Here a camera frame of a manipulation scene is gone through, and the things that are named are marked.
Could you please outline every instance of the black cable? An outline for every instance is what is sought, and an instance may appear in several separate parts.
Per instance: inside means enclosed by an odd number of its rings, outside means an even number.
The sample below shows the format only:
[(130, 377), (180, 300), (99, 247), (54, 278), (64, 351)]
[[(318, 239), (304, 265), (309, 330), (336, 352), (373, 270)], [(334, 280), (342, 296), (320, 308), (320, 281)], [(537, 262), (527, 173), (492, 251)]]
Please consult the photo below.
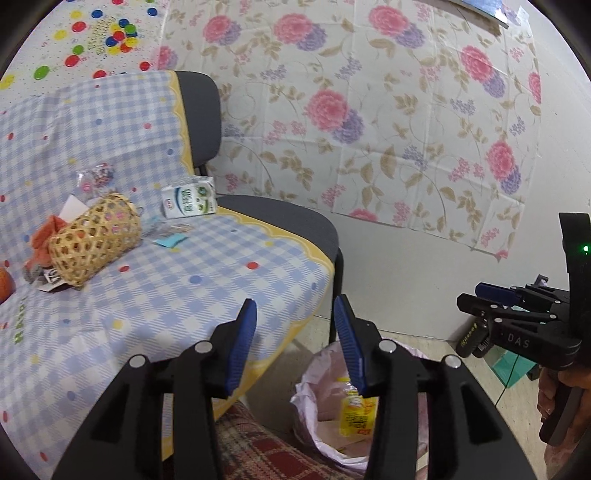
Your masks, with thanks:
[(505, 384), (505, 388), (503, 388), (503, 392), (501, 392), (501, 396), (499, 397), (499, 399), (495, 403), (495, 408), (499, 404), (501, 399), (503, 398), (503, 395), (505, 394), (505, 392), (507, 391), (507, 387), (509, 385), (509, 382), (511, 381), (511, 377), (513, 376), (513, 370), (515, 370), (515, 366), (517, 365), (517, 360), (519, 360), (519, 355), (517, 355), (517, 357), (515, 357), (515, 362), (513, 362), (513, 367), (511, 368), (511, 373), (509, 374), (509, 378), (507, 379), (507, 383)]

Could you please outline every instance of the floral wallpaper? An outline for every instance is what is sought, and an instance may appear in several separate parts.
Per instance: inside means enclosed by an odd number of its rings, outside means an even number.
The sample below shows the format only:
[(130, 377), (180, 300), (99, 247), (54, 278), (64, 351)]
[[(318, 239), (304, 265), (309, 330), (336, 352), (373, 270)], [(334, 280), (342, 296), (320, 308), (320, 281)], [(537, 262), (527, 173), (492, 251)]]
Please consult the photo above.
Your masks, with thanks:
[(411, 228), (506, 258), (538, 147), (527, 14), (455, 4), (173, 0), (159, 65), (211, 76), (218, 191)]

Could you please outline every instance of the teal box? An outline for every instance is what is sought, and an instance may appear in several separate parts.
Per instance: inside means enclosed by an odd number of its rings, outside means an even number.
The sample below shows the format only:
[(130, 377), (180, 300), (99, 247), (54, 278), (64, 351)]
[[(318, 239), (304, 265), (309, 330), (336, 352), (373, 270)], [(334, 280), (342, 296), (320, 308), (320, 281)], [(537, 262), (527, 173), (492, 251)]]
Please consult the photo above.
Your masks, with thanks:
[(523, 377), (535, 365), (535, 362), (527, 358), (519, 357), (517, 363), (515, 359), (518, 357), (516, 353), (508, 352), (507, 350), (494, 346), (490, 352), (484, 356), (484, 360), (492, 369), (495, 375), (501, 380), (503, 385), (507, 388), (512, 387), (517, 381)]

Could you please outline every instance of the red plaid cloth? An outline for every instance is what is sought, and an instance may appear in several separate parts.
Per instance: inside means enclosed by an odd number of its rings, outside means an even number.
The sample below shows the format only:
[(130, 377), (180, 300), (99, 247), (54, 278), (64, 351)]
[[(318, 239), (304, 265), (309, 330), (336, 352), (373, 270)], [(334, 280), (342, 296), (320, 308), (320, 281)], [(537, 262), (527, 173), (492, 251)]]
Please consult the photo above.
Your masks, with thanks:
[(351, 480), (322, 459), (306, 456), (261, 427), (240, 402), (216, 423), (225, 480)]

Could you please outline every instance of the woven bamboo basket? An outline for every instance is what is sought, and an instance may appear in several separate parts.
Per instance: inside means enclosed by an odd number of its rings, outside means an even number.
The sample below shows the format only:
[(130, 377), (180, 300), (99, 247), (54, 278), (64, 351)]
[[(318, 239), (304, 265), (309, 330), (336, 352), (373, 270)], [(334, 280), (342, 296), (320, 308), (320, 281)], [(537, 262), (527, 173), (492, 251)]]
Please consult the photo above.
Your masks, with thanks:
[(53, 267), (73, 287), (81, 287), (105, 265), (138, 245), (142, 229), (133, 203), (110, 193), (52, 236)]

